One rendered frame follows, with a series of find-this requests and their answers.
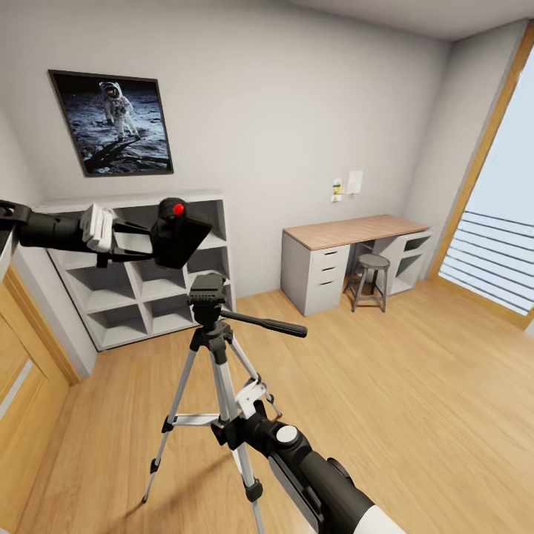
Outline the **digital camera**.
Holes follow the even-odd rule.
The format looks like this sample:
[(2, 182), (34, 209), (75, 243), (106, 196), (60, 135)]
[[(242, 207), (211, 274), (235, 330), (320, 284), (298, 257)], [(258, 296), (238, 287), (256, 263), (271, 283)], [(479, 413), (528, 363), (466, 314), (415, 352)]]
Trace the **digital camera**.
[(150, 232), (156, 266), (181, 269), (212, 229), (208, 211), (179, 197), (164, 199)]

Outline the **camera tripod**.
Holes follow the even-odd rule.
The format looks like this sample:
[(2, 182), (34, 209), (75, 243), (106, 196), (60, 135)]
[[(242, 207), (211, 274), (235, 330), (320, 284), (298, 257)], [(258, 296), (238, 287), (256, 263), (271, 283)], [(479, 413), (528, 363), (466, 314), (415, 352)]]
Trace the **camera tripod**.
[[(226, 276), (222, 276), (221, 274), (209, 273), (206, 276), (197, 276), (191, 287), (190, 294), (188, 294), (187, 304), (189, 306), (194, 304), (194, 319), (199, 324), (202, 324), (202, 327), (198, 327), (192, 337), (188, 359), (185, 362), (185, 368), (174, 397), (174, 402), (170, 414), (166, 417), (162, 427), (164, 436), (159, 448), (158, 456), (151, 462), (150, 474), (152, 474), (152, 476), (142, 502), (147, 502), (148, 500), (149, 490), (153, 483), (156, 471), (161, 463), (162, 452), (165, 443), (167, 442), (169, 432), (171, 432), (175, 426), (211, 426), (211, 422), (220, 427), (228, 425), (229, 422), (232, 422), (239, 416), (240, 409), (236, 406), (237, 399), (253, 389), (262, 380), (260, 374), (254, 370), (254, 367), (244, 354), (241, 345), (235, 339), (235, 336), (233, 336), (233, 330), (231, 329), (230, 324), (220, 321), (220, 318), (233, 318), (234, 320), (257, 324), (265, 329), (292, 334), (293, 336), (298, 337), (306, 337), (308, 334), (308, 328), (298, 324), (250, 317), (244, 314), (221, 310), (222, 303), (227, 303), (227, 297), (222, 294), (225, 282)], [(246, 371), (250, 374), (248, 382), (241, 389), (241, 392), (238, 392), (238, 395), (234, 394), (228, 369), (228, 358), (225, 353), (226, 341), (234, 350), (234, 353), (240, 359), (240, 362), (246, 368)], [(177, 414), (182, 393), (185, 390), (186, 382), (188, 381), (194, 359), (200, 346), (206, 346), (210, 352), (220, 414)], [(274, 405), (274, 395), (267, 392), (265, 393), (265, 396), (267, 401), (276, 410), (277, 415), (282, 417), (282, 413)], [(251, 502), (254, 511), (258, 534), (266, 534), (258, 503), (258, 498), (263, 494), (263, 486), (260, 483), (260, 479), (253, 476), (246, 442), (244, 441), (237, 447), (232, 452), (232, 455), (234, 456), (240, 476), (242, 477), (246, 497)]]

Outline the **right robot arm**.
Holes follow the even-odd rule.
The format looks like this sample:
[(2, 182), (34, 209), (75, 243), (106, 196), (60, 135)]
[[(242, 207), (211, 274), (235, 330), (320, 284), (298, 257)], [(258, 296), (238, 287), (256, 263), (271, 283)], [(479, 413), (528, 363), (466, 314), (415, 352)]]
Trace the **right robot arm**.
[(343, 465), (313, 451), (294, 425), (267, 418), (259, 400), (267, 391), (261, 381), (237, 399), (240, 409), (228, 425), (211, 422), (223, 446), (234, 451), (244, 441), (261, 452), (276, 479), (317, 534), (406, 534), (363, 491), (356, 488)]

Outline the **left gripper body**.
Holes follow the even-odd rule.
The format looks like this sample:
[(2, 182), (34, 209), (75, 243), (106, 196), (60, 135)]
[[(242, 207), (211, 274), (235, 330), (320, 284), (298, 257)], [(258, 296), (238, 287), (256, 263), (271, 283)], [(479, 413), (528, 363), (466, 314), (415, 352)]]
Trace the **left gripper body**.
[(109, 249), (107, 252), (94, 251), (87, 247), (87, 242), (83, 241), (83, 229), (80, 228), (82, 218), (57, 216), (53, 223), (53, 248), (63, 251), (78, 251), (87, 253), (97, 253), (97, 268), (107, 268)]

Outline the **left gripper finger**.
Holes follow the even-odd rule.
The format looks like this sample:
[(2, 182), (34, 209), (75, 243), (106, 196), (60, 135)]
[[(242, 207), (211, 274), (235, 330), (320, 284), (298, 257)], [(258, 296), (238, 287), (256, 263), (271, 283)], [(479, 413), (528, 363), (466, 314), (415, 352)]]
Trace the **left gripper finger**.
[(145, 252), (130, 251), (123, 248), (115, 248), (109, 251), (108, 258), (112, 263), (130, 262), (139, 260), (153, 259), (155, 255), (146, 254)]
[(127, 234), (146, 234), (150, 235), (151, 230), (144, 226), (136, 225), (127, 220), (115, 218), (112, 220), (112, 231), (125, 232)]

